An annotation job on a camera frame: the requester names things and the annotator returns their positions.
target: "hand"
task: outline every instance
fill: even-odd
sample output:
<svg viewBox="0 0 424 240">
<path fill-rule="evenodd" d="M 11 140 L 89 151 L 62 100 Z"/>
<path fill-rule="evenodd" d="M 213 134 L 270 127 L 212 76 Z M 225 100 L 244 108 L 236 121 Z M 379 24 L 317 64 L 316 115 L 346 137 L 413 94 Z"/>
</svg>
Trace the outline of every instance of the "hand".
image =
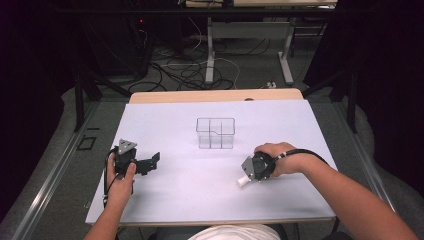
<svg viewBox="0 0 424 240">
<path fill-rule="evenodd" d="M 293 145 L 282 142 L 282 143 L 265 143 L 255 148 L 255 152 L 264 152 L 271 157 L 275 158 L 278 155 L 296 149 Z M 279 159 L 275 162 L 276 167 L 274 172 L 271 174 L 272 177 L 278 177 L 281 174 L 291 174 L 300 172 L 301 160 L 307 158 L 308 154 L 296 154 L 292 156 L 287 156 L 285 158 Z"/>
<path fill-rule="evenodd" d="M 112 153 L 109 156 L 108 165 L 107 165 L 107 184 L 108 186 L 110 186 L 110 189 L 108 193 L 108 202 L 106 206 L 116 207 L 123 211 L 125 208 L 125 205 L 127 205 L 127 202 L 131 196 L 132 184 L 134 182 L 134 175 L 136 171 L 136 165 L 135 163 L 130 163 L 125 176 L 116 176 L 115 166 L 113 164 L 114 162 L 115 162 L 115 154 Z"/>
</svg>

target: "forearm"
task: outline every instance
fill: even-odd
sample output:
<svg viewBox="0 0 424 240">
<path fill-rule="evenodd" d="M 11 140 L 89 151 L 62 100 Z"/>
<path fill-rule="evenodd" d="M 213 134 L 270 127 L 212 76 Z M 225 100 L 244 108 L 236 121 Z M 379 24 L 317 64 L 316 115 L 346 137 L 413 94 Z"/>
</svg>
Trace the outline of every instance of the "forearm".
<svg viewBox="0 0 424 240">
<path fill-rule="evenodd" d="M 417 239 L 392 209 L 368 189 L 314 156 L 304 156 L 302 173 L 357 239 Z"/>
<path fill-rule="evenodd" d="M 122 210 L 107 206 L 84 239 L 115 239 L 121 215 Z"/>
</svg>

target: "person's left hand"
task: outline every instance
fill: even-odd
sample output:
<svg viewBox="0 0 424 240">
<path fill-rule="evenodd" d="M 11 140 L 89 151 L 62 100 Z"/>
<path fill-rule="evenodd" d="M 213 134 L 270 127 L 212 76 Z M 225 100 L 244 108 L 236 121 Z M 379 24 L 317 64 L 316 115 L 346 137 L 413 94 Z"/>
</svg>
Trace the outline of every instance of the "person's left hand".
<svg viewBox="0 0 424 240">
<path fill-rule="evenodd" d="M 116 176 L 114 162 L 115 154 L 112 153 L 109 156 L 107 165 L 107 184 L 110 189 L 106 207 L 110 206 L 123 211 L 131 196 L 136 165 L 135 163 L 130 163 L 125 176 Z"/>
</svg>

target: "white desk leg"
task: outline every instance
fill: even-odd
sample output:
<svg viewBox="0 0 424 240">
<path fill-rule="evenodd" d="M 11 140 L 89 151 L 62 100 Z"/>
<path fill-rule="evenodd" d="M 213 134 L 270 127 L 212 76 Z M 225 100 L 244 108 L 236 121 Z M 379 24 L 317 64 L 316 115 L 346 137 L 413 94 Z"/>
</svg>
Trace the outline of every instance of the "white desk leg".
<svg viewBox="0 0 424 240">
<path fill-rule="evenodd" d="M 283 70 L 284 80 L 288 85 L 292 85 L 293 77 L 290 72 L 289 63 L 287 62 L 287 56 L 290 51 L 290 44 L 293 38 L 294 28 L 296 26 L 296 18 L 290 19 L 289 29 L 287 30 L 287 37 L 284 41 L 284 49 L 283 52 L 278 52 L 278 56 L 280 58 L 281 69 Z"/>
<path fill-rule="evenodd" d="M 208 64 L 206 68 L 206 83 L 213 82 L 214 59 L 215 53 L 213 52 L 212 19 L 208 17 Z"/>
</svg>

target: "person's left arm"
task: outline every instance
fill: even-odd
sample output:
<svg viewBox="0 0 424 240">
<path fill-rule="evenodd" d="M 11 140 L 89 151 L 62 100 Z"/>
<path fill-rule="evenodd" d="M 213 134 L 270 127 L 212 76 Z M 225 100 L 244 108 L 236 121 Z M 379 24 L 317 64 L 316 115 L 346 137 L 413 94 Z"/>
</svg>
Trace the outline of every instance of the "person's left arm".
<svg viewBox="0 0 424 240">
<path fill-rule="evenodd" d="M 107 205 L 84 239 L 115 239 L 119 220 L 131 196 L 136 165 L 130 163 L 125 177 L 115 179 L 114 160 L 115 155 L 111 154 L 107 165 L 108 174 L 105 176 L 110 186 Z"/>
</svg>

